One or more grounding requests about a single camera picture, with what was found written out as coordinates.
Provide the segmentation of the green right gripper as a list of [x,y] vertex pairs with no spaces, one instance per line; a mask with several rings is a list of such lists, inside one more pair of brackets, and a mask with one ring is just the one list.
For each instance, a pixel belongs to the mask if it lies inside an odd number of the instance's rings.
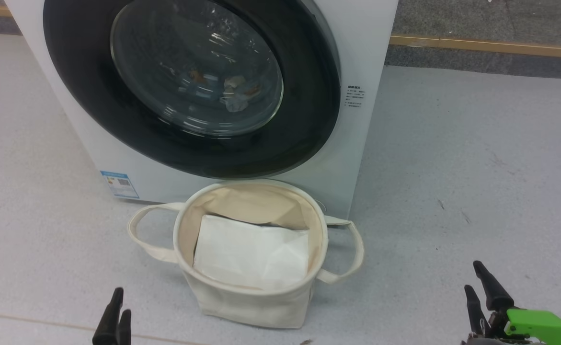
[[514,308],[515,302],[481,261],[473,268],[481,280],[489,320],[474,288],[464,286],[471,334],[463,345],[561,345],[561,318],[545,310]]

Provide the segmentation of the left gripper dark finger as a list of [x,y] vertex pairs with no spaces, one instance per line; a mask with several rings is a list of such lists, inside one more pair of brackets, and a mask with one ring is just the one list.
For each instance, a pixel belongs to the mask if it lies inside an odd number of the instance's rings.
[[120,312],[123,302],[124,290],[122,287],[114,289],[110,303],[107,304],[98,327],[92,337],[93,345],[119,345],[120,333],[118,330]]
[[118,345],[131,345],[131,310],[122,312],[117,326]]

